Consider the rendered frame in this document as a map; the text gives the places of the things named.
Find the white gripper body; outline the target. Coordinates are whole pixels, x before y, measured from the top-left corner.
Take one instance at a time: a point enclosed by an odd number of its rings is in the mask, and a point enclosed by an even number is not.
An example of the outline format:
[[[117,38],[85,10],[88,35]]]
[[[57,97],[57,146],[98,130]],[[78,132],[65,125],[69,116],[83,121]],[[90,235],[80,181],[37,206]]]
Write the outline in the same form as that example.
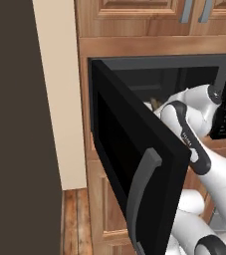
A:
[[[161,112],[161,103],[159,103],[159,108],[157,110],[153,110],[152,109],[152,105],[149,102],[144,102],[144,104],[148,107],[149,110],[151,110],[153,113],[155,113],[157,116],[160,114]]]

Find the black microwave door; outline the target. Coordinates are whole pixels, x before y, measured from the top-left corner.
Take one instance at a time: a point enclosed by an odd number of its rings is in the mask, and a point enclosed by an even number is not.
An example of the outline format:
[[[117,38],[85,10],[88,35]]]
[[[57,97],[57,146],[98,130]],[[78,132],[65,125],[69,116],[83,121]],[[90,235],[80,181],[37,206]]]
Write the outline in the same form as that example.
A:
[[[190,150],[102,59],[90,60],[89,75],[94,143],[125,220],[130,186],[144,152],[153,147],[162,159],[144,190],[136,239],[145,255],[164,255]]]

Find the wooden cupboard door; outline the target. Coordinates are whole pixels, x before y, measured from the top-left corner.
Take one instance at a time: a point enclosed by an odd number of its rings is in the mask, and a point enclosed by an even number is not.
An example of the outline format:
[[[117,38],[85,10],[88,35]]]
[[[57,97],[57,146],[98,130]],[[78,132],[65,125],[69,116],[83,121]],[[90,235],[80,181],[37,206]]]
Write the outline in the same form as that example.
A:
[[[81,38],[186,36],[185,0],[75,0]]]
[[[88,162],[88,194],[94,255],[136,255],[125,219],[99,160]]]
[[[193,36],[226,36],[226,0],[212,0],[206,23],[199,23],[205,0],[194,0],[189,34]]]

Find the wooden lower cupboard door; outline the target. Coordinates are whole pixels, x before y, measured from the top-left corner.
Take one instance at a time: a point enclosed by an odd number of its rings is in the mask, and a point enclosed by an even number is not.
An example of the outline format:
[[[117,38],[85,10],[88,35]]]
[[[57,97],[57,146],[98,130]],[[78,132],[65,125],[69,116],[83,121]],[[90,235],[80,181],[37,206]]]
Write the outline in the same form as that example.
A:
[[[99,160],[88,162],[88,194],[94,255],[136,255],[125,219]]]

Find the dark tall fridge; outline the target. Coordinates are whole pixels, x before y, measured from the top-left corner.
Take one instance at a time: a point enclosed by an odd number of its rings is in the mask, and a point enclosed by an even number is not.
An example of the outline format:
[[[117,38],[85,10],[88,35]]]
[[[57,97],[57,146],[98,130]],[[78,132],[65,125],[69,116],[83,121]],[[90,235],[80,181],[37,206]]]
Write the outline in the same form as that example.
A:
[[[0,0],[0,255],[60,255],[62,188],[32,0]]]

